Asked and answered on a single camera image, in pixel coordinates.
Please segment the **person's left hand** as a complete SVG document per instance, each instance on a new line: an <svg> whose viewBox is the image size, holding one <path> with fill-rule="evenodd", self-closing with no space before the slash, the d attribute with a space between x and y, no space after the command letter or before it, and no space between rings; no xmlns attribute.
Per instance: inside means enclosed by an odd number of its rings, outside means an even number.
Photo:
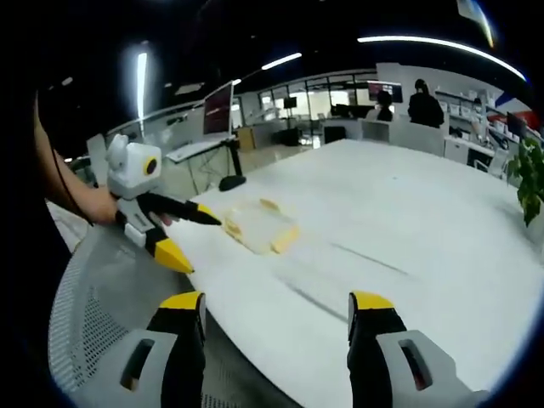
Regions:
<svg viewBox="0 0 544 408"><path fill-rule="evenodd" d="M93 223L113 224L116 221L116 200L106 187L91 189L85 204L86 215Z"/></svg>

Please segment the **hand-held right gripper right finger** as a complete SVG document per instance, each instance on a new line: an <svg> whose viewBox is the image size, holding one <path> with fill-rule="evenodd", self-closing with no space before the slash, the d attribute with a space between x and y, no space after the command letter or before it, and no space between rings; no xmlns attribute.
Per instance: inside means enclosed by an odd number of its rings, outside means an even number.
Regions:
<svg viewBox="0 0 544 408"><path fill-rule="evenodd" d="M377 294L348 298L347 366L354 407L478 407L487 390L471 390L455 361L430 338L409 330Z"/></svg>

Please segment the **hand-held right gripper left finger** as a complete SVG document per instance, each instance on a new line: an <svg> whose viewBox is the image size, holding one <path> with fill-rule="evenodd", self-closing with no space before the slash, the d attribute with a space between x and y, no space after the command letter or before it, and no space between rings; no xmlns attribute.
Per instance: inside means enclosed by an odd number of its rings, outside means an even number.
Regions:
<svg viewBox="0 0 544 408"><path fill-rule="evenodd" d="M104 354L87 385L88 407L199 407L206 366L204 292L163 301L148 326Z"/></svg>

